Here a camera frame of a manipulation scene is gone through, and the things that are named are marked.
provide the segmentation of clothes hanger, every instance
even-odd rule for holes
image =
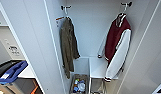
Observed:
[[[65,14],[66,14],[66,17],[68,17],[67,7],[65,7]]]
[[[121,27],[123,20],[126,17],[125,11],[127,10],[127,6],[128,6],[128,4],[125,3],[124,11],[117,16],[117,19],[116,19],[116,26],[117,27]]]

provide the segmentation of red jacket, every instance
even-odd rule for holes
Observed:
[[[121,34],[124,30],[130,29],[130,25],[126,18],[123,19],[121,27],[116,25],[116,21],[117,19],[115,19],[111,24],[105,45],[105,57],[108,59],[108,64],[110,64],[116,52],[116,46],[121,38]]]

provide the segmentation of olive jacket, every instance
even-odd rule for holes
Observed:
[[[70,78],[70,71],[74,72],[73,59],[80,57],[77,40],[74,34],[74,26],[69,17],[65,18],[60,30],[61,52],[63,58],[63,67],[67,78]]]

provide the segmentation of closet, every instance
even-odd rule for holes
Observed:
[[[59,32],[66,17],[61,6],[71,6],[67,13],[81,56],[74,59],[71,78],[74,74],[88,75],[90,93],[93,83],[100,81],[90,81],[91,73],[106,67],[105,59],[97,57],[99,47],[111,22],[124,10],[121,3],[129,2],[132,6],[125,13],[132,34],[124,71],[117,80],[105,83],[106,91],[151,94],[161,83],[161,0],[0,0],[0,10],[8,24],[5,27],[11,30],[43,93],[69,94],[72,79],[66,78],[62,67]]]

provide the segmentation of storage bin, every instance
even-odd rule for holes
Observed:
[[[80,81],[84,80],[84,84],[85,84],[85,91],[84,92],[76,92],[74,93],[74,84],[75,84],[75,80],[79,79]],[[84,74],[74,74],[73,78],[72,78],[72,83],[71,83],[71,88],[70,88],[70,94],[88,94],[88,76],[84,75]]]

